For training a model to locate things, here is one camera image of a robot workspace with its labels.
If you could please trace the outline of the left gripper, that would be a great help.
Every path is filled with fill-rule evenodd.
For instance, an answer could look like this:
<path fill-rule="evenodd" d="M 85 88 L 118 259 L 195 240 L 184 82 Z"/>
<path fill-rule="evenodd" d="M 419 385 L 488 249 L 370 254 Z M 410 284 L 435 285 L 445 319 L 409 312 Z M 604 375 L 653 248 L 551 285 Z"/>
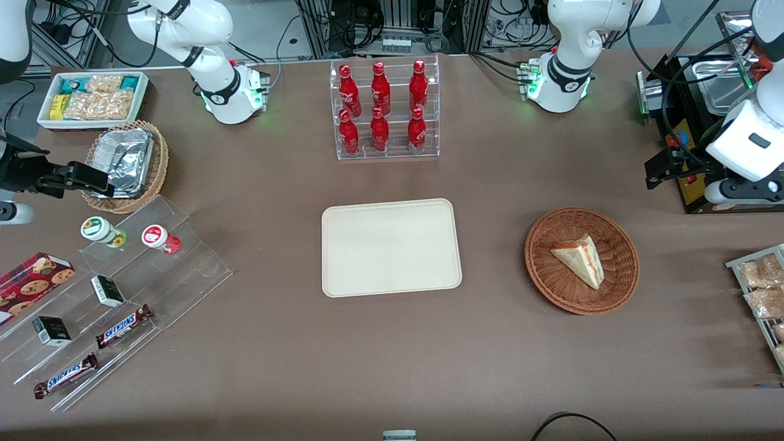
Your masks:
<path fill-rule="evenodd" d="M 706 147 L 661 150 L 645 162 L 647 190 L 653 190 L 669 179 L 715 173 L 716 161 L 708 155 Z M 709 203 L 714 204 L 781 205 L 783 179 L 782 176 L 768 176 L 756 182 L 745 178 L 721 179 L 709 184 L 704 195 Z"/>

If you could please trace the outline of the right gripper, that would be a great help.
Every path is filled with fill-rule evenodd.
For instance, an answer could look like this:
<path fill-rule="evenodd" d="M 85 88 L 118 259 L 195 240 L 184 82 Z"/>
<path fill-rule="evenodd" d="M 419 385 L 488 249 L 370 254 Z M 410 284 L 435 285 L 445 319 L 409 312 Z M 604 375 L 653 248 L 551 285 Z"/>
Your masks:
<path fill-rule="evenodd" d="M 71 161 L 67 165 L 47 164 L 37 167 L 36 193 L 57 199 L 64 198 L 67 184 L 84 192 L 94 192 L 107 198 L 115 196 L 115 187 L 109 176 L 81 162 Z M 1 224 L 30 224 L 36 219 L 36 210 L 27 203 L 20 203 L 10 194 L 22 194 L 28 188 L 23 184 L 2 178 Z"/>

